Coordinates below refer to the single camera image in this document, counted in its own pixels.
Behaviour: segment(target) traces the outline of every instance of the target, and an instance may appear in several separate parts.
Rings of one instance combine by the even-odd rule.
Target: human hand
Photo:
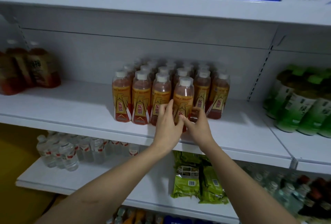
[[[180,117],[183,119],[185,126],[189,130],[196,144],[200,147],[201,151],[205,152],[205,148],[215,142],[210,131],[205,111],[200,107],[193,107],[192,116],[197,117],[197,119],[191,118],[191,121],[194,121],[194,123],[183,115]]]
[[[151,145],[164,155],[168,154],[179,142],[184,126],[183,119],[179,119],[175,126],[172,105],[173,99],[168,104],[160,106],[154,141]]]

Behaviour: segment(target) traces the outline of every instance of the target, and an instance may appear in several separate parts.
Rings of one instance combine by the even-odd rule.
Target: forearm
[[[210,159],[243,224],[297,224],[297,221],[215,142],[202,151]]]
[[[165,153],[153,146],[109,170],[43,215],[41,223],[103,224]]]

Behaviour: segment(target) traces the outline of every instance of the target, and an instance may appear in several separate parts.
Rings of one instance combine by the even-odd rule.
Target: white metal shelf
[[[38,159],[18,177],[16,185],[69,195],[125,159],[113,156],[102,165],[82,162],[74,172],[47,168]],[[173,155],[170,153],[143,177],[123,205],[220,223],[239,223],[231,204],[198,204],[199,200],[194,197],[171,198],[175,175],[173,166]]]
[[[307,136],[299,132],[286,133],[274,126],[261,104],[254,104],[262,120],[288,152],[297,160],[296,169],[305,172],[331,174],[331,140],[320,135]]]
[[[0,0],[0,3],[195,17],[331,25],[331,7],[311,2],[248,0]]]
[[[217,144],[232,158],[289,168],[291,156],[244,100],[228,100],[220,120],[209,120]],[[54,89],[32,88],[14,96],[0,95],[0,122],[150,145],[155,126],[117,122],[112,86],[64,81]],[[201,153],[188,133],[174,148]]]

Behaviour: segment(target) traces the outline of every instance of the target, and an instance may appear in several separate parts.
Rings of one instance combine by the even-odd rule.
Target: yellow wall
[[[53,193],[15,186],[15,181],[39,158],[36,150],[45,130],[0,124],[0,223],[33,223],[45,210]]]

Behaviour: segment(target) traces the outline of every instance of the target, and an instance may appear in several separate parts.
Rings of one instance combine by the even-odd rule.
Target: human arm
[[[180,120],[174,125],[172,104],[173,100],[161,105],[151,146],[78,189],[36,224],[104,224],[155,163],[178,143],[184,123]]]
[[[183,118],[195,142],[209,158],[217,177],[243,224],[297,224],[271,195],[244,172],[215,142],[205,112],[193,108],[196,123]]]

